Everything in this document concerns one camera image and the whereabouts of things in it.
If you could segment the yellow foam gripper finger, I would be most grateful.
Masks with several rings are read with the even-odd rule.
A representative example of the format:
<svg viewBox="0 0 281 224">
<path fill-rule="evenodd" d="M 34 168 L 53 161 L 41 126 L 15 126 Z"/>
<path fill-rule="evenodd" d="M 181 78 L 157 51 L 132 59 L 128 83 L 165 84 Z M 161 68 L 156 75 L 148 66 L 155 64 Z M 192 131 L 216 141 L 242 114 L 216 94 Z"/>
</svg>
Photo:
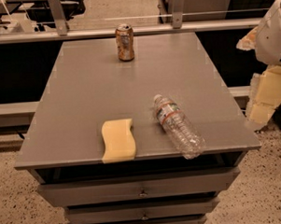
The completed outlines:
<svg viewBox="0 0 281 224">
<path fill-rule="evenodd" d="M 237 49 L 250 51 L 253 50 L 256 45 L 256 35 L 258 28 L 253 28 L 249 33 L 243 36 L 236 44 Z"/>
<path fill-rule="evenodd" d="M 279 106 L 281 106 L 281 65 L 268 65 L 262 74 L 254 74 L 250 80 L 246 127 L 264 127 Z"/>
</svg>

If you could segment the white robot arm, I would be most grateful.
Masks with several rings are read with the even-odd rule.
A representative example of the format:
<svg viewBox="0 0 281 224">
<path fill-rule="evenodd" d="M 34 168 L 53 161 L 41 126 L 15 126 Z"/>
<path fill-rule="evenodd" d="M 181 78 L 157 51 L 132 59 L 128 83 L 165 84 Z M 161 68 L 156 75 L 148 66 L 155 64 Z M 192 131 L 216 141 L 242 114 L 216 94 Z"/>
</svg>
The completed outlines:
<svg viewBox="0 0 281 224">
<path fill-rule="evenodd" d="M 281 0 L 275 0 L 259 25 L 239 39 L 238 49 L 254 50 L 267 69 L 250 80 L 246 127 L 262 129 L 281 106 Z"/>
</svg>

